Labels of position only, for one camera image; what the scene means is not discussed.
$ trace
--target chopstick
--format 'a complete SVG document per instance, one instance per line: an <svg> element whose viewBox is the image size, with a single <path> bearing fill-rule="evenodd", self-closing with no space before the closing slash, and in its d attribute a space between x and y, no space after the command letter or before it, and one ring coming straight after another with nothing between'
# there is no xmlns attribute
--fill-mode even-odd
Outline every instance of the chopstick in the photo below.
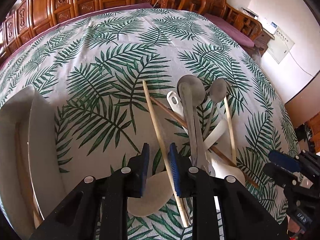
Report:
<svg viewBox="0 0 320 240"><path fill-rule="evenodd" d="M186 121L184 121L183 119L181 119L177 114L175 114L175 112L171 111L170 109L168 109L166 106L164 106L162 103L160 103L158 100L156 100L155 98L153 97L150 97L151 101L153 101L156 105L158 105L161 109L163 109L168 115L170 115L175 121L177 121L180 125L182 125L183 127L187 127L187 123ZM229 166L232 166L232 167L236 167L236 164L234 164L232 162L232 160L230 160L228 157L226 157L221 151L219 151L217 149L217 147L215 146L211 146L209 148L210 150L212 150L216 155L218 155L222 160L225 161L225 163ZM242 171L243 175L244 175L244 178L252 185L254 186L255 188L259 188L258 184L253 180L251 179L246 173L244 173Z"/></svg>
<svg viewBox="0 0 320 240"><path fill-rule="evenodd" d="M231 142L231 152L232 152L232 162L234 164L237 164L237 153L236 153L236 143L235 143L235 137L233 135L233 128L232 128L232 121L231 121L231 114L229 110L229 104L227 97L224 98L224 106L226 108L226 115L227 115L227 121L229 126L229 134L230 134L230 142Z"/></svg>
<svg viewBox="0 0 320 240"><path fill-rule="evenodd" d="M179 213L180 213L180 216L181 216L182 224L183 224L183 226L185 228L187 228L187 227L189 227L191 225L190 217L188 215L188 212L186 211L186 207L185 207L185 205L183 203L183 200L177 196L176 190L174 188L173 176L172 176L171 167L170 167L170 163L169 163L169 159L168 159L168 155L167 155L168 151L166 150L166 147L165 147L165 144L164 144L164 140L162 138L161 130L160 130L159 125L158 125L158 121L157 121L157 118L156 118L156 113L155 113L155 111L153 109L153 106L152 106L152 102L151 102L151 99L150 99L149 90L148 90L146 81L142 80L142 84L143 84L143 90L144 90L144 94L146 96L146 100L147 100L147 104L148 104L151 120L152 120L152 123L153 123L153 127L155 129L155 132L156 132L156 136L157 136L158 143L159 143L159 146L160 146L160 150L161 150L161 153L162 153L162 158L164 160L164 165L165 165L165 168L166 168L167 173L168 173L168 177L169 177L169 180L170 180L170 184L171 184L171 188L172 188L172 191L173 191L173 195L174 195L174 198L175 198L175 200L177 202L177 206L178 206L178 210L179 210Z"/></svg>
<svg viewBox="0 0 320 240"><path fill-rule="evenodd" d="M43 219L42 217L40 217L38 208L33 201L34 193L31 186L31 181L29 180L29 175L27 174L24 166L24 161L21 153L19 127L20 124L17 123L14 133L18 180L20 183L21 195L25 201L30 216L34 219L35 227L37 228L37 225L40 225L43 222Z"/></svg>

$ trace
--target green palm leaf print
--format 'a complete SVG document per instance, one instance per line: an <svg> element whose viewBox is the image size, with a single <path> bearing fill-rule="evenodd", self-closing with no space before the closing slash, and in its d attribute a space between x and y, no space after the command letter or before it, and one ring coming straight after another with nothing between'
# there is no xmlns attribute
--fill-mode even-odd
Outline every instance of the green palm leaf print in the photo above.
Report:
<svg viewBox="0 0 320 240"><path fill-rule="evenodd" d="M67 136L71 131L71 128L67 129L67 126L69 124L69 119L66 118L66 111L64 107L60 110L59 107L57 107L57 113L58 115L54 115L54 131L56 134L56 147L57 147L57 159L58 159L58 165L59 165L59 170L61 173L66 173L69 172L66 169L61 168L61 165L64 165L72 160L71 158L62 158L69 152L71 149L70 142L72 141L71 139L68 139Z"/></svg>
<svg viewBox="0 0 320 240"><path fill-rule="evenodd" d="M271 134L273 126L270 121L268 113L254 114L250 120L248 117L248 125L245 125L248 135L246 135L247 142L250 145L250 151L253 154L258 154L264 160L268 158L269 142L272 140Z"/></svg>
<svg viewBox="0 0 320 240"><path fill-rule="evenodd" d="M263 172L265 162L261 161L259 155L252 154L251 149L248 147L243 149L243 153L239 150L239 153L237 167L248 174L259 185L259 189L256 189L246 182L246 188L270 212L275 205L277 191L272 179Z"/></svg>
<svg viewBox="0 0 320 240"><path fill-rule="evenodd" d="M149 28L147 32L140 34L140 40L150 46L160 47L170 44L170 39L159 28L154 26Z"/></svg>
<svg viewBox="0 0 320 240"><path fill-rule="evenodd" d="M284 198L273 214L273 217L276 219L276 221L279 224L281 224L284 218L287 216L287 213L286 213L287 208L288 208L288 201L287 199Z"/></svg>
<svg viewBox="0 0 320 240"><path fill-rule="evenodd" d="M263 90L267 93L272 100L278 98L278 95L271 85L270 81L266 78L266 76L262 73L259 69L258 65L254 62L254 60L245 52L243 51L243 56L240 57L240 60L245 64L245 66L254 74L256 77L257 83Z"/></svg>
<svg viewBox="0 0 320 240"><path fill-rule="evenodd" d="M38 72L33 73L24 86L33 85L38 92L44 96L53 91L53 86L58 83L55 73L57 72L57 65L52 65L47 68L43 68Z"/></svg>
<svg viewBox="0 0 320 240"><path fill-rule="evenodd" d="M91 18L84 18L82 20L76 21L74 24L72 24L72 29L77 30L82 27L86 27L89 25L89 22L91 21Z"/></svg>
<svg viewBox="0 0 320 240"><path fill-rule="evenodd" d="M151 20L163 33L181 40L194 40L205 32L198 23L183 17L166 16L162 19Z"/></svg>
<svg viewBox="0 0 320 240"><path fill-rule="evenodd" d="M210 23L208 25L206 25L206 27L212 31L213 33L211 33L211 37L214 35L216 37L219 38L220 41L222 41L224 44L229 44L230 46L233 46L234 48L239 48L240 45L238 43L236 43L235 40L233 40L232 38L230 38L230 36L228 34L226 34L224 31L220 30L220 28L218 28L216 25Z"/></svg>
<svg viewBox="0 0 320 240"><path fill-rule="evenodd" d="M92 27L92 29L100 33L115 34L118 40L120 34L134 33L141 28L142 21L132 17L109 18Z"/></svg>
<svg viewBox="0 0 320 240"><path fill-rule="evenodd" d="M95 20L101 20L105 18L116 17L117 14L121 14L121 11L99 14L99 15L93 16L92 18Z"/></svg>
<svg viewBox="0 0 320 240"><path fill-rule="evenodd" d="M113 76L108 77L108 75L108 73L101 73L96 67L91 67L91 65L83 67L82 64L79 69L75 67L75 71L70 72L70 76L67 79L69 81L67 89L72 97L68 100L65 108L67 117L70 118L70 121L75 122L73 127L77 126L73 135L81 132L77 140L85 136L79 147L98 136L88 155L104 139L103 151L105 151L114 134L116 134L116 147L119 144L121 134L123 134L139 153L138 148L124 131L131 124L131 120L124 123L127 110L120 114L120 106L115 106L110 96L108 97L108 108L106 106L104 97L113 93L110 89L113 87L112 84L114 82L111 80Z"/></svg>
<svg viewBox="0 0 320 240"><path fill-rule="evenodd" d="M84 43L87 47L92 49L96 46L100 47L102 45L107 45L111 41L117 45L117 43L114 41L116 38L117 36L115 34L103 32L95 29L94 27L88 26L84 36Z"/></svg>
<svg viewBox="0 0 320 240"><path fill-rule="evenodd" d="M63 66L63 64L68 63L70 60L76 58L78 52L81 49L81 46L84 42L84 39L79 39L76 41L73 41L70 46L67 48L61 50L58 52L59 56L55 56L55 65L58 65L60 67Z"/></svg>
<svg viewBox="0 0 320 240"><path fill-rule="evenodd" d="M39 70L41 63L44 62L46 57L58 49L63 49L70 41L73 34L74 32L72 30L61 32L50 38L45 44L36 48L30 60L24 66L24 73L30 74L35 70Z"/></svg>
<svg viewBox="0 0 320 240"><path fill-rule="evenodd" d="M159 54L152 53L151 56L147 55L145 58L141 57L139 61L140 64L135 60L133 61L132 66L127 64L126 69L121 69L122 71L119 73L121 76L115 72L118 82L114 82L112 84L112 86L117 89L117 92L113 94L113 97L124 99L119 106L129 105L130 116L135 133L136 124L134 121L132 106L147 112L147 109L141 104L146 103L145 95L142 92L142 79L146 80L150 91L173 88L166 84L169 83L170 80L162 79L170 77L169 75L164 74L166 72L164 69L169 66L163 65L163 63L168 61L169 60L165 60L165 57L160 57ZM166 97L166 95L155 92L150 92L150 95L156 98Z"/></svg>
<svg viewBox="0 0 320 240"><path fill-rule="evenodd" d="M150 11L146 10L146 9L136 9L132 12L129 13L129 15L133 16L133 17L145 17L148 16L150 14Z"/></svg>
<svg viewBox="0 0 320 240"><path fill-rule="evenodd" d="M295 155L299 154L299 145L296 133L294 132L293 126L290 121L290 117L284 108L284 105L280 102L280 110L282 117L280 118L281 128L285 136L285 140L289 145L288 155L294 157Z"/></svg>
<svg viewBox="0 0 320 240"><path fill-rule="evenodd" d="M95 57L96 62L93 63L100 70L105 69L112 74L111 68L118 72L122 72L122 66L127 67L127 64L134 64L134 61L139 61L142 56L153 53L154 49L149 44L124 44L118 45L111 49L109 47L104 54L100 52L100 58Z"/></svg>
<svg viewBox="0 0 320 240"><path fill-rule="evenodd" d="M20 54L20 57L16 60L16 62L12 65L12 67L8 70L7 74L5 75L7 79L2 80L1 87L6 87L7 84L9 84L9 87L7 88L7 91L3 93L0 97L0 107L3 106L3 104L6 102L8 96L17 86L21 77L23 76L23 71L25 68L25 65L22 66L23 61L27 58L30 51L31 49L28 49L27 51L23 51Z"/></svg>

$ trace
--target tablecloth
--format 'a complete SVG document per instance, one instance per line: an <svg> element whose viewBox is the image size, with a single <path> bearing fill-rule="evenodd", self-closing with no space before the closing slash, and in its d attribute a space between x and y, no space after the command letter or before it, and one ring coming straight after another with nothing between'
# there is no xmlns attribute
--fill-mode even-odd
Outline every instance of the tablecloth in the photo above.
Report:
<svg viewBox="0 0 320 240"><path fill-rule="evenodd" d="M294 156L298 143L289 116L271 83L255 62L207 19L192 12L135 9L77 20L38 38L0 71L0 106L32 84L55 109L57 159L66 192L81 179L109 176L150 144L148 176L164 169L142 88L166 103L185 74L199 77L206 90L216 78L228 83L228 103L237 146L237 166L259 190L246 184L279 223L287 202L283 190L263 171L268 152ZM212 103L197 108L202 129ZM175 142L190 155L181 126L155 106L167 145ZM211 130L225 118L215 107ZM217 148L231 156L225 133ZM174 199L146 218L128 215L128 237L191 239Z"/></svg>

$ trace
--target purple seat cushion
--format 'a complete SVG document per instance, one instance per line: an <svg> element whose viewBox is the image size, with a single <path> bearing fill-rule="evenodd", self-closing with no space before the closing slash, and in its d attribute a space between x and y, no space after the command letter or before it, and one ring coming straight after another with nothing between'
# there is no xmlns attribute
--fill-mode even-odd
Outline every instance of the purple seat cushion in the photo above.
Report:
<svg viewBox="0 0 320 240"><path fill-rule="evenodd" d="M254 42L250 40L243 33L238 31L235 27L227 23L222 18L206 13L204 15L210 22L217 25L221 30L228 34L233 40L235 40L240 46L246 46L249 48L254 47Z"/></svg>
<svg viewBox="0 0 320 240"><path fill-rule="evenodd" d="M124 11L124 10L133 10L133 9L149 9L149 8L153 8L153 6L149 3L138 3L133 5L126 5L126 6L105 9L103 10L103 12L100 11L100 13L117 12L117 11Z"/></svg>

